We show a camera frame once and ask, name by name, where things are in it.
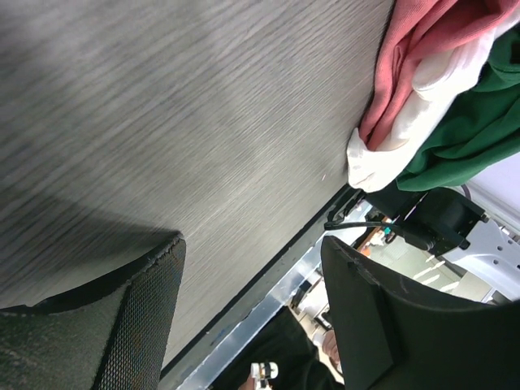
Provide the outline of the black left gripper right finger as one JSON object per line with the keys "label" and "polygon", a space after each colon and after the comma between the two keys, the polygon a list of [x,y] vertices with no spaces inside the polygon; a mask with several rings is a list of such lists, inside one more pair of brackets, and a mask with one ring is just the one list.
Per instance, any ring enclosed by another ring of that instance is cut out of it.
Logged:
{"label": "black left gripper right finger", "polygon": [[518,388],[517,302],[440,292],[334,236],[321,259],[346,388]]}

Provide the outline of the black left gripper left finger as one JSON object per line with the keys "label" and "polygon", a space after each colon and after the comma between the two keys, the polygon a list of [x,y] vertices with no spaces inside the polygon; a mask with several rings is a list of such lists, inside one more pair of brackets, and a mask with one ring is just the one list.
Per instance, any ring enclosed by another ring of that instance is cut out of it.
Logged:
{"label": "black left gripper left finger", "polygon": [[34,306],[1,311],[3,389],[156,389],[184,272],[180,233]]}

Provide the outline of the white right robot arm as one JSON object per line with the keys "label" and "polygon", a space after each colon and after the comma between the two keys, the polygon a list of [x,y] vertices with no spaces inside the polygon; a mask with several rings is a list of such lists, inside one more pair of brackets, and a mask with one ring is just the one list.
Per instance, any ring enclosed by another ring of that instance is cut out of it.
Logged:
{"label": "white right robot arm", "polygon": [[468,194],[450,188],[403,192],[391,184],[364,199],[382,214],[381,220],[350,222],[333,216],[325,230],[388,229],[429,253],[438,267],[459,274],[459,280],[441,286],[441,292],[482,303],[518,301],[519,240]]}

